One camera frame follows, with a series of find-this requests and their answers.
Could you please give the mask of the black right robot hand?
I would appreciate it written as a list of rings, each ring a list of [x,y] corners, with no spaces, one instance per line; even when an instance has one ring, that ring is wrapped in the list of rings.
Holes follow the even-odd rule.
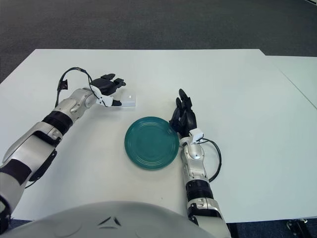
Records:
[[[195,113],[192,110],[191,98],[183,89],[179,89],[179,97],[176,98],[176,109],[173,112],[169,124],[181,138],[188,137],[189,132],[197,128]]]

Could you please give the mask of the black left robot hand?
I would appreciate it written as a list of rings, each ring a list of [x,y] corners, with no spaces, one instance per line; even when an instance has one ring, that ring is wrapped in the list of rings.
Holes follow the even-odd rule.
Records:
[[[96,97],[96,103],[105,107],[120,107],[122,102],[115,100],[112,97],[117,89],[126,86],[123,79],[117,78],[114,80],[115,74],[105,74],[100,78],[94,79],[90,82],[89,86],[91,91]]]

